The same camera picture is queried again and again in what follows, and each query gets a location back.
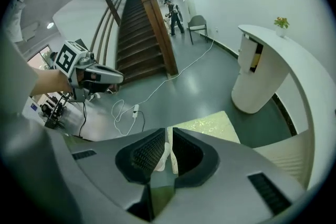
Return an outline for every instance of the wooden stair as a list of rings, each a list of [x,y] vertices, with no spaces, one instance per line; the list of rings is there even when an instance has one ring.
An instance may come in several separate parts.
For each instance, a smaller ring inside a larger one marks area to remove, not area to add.
[[[118,37],[117,70],[123,84],[166,74],[160,46],[141,0],[127,0]]]

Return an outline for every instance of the gray chair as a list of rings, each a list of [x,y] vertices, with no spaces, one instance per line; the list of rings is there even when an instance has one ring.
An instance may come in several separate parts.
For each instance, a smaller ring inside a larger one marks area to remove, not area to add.
[[[202,15],[196,15],[191,19],[191,21],[188,23],[188,30],[192,44],[194,43],[191,32],[199,30],[204,30],[205,40],[206,42],[208,42],[208,29],[206,28],[206,20],[203,18]]]

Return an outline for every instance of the ceiling light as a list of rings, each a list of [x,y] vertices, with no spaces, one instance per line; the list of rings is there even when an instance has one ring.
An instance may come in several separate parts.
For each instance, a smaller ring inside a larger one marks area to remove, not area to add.
[[[50,24],[47,25],[47,28],[51,29],[53,26],[54,26],[54,23],[50,23]]]

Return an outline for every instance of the small plant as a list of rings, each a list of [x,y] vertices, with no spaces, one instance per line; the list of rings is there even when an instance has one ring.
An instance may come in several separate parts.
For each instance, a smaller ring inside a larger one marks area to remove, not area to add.
[[[289,22],[287,21],[287,18],[281,18],[278,17],[276,20],[274,20],[274,24],[281,27],[281,28],[288,28]]]

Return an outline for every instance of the potted plant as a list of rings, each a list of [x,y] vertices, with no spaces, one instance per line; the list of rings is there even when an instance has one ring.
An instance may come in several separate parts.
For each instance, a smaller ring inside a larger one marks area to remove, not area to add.
[[[274,24],[276,25],[276,34],[279,37],[284,37],[289,26],[287,18],[278,17],[276,20],[274,20]]]

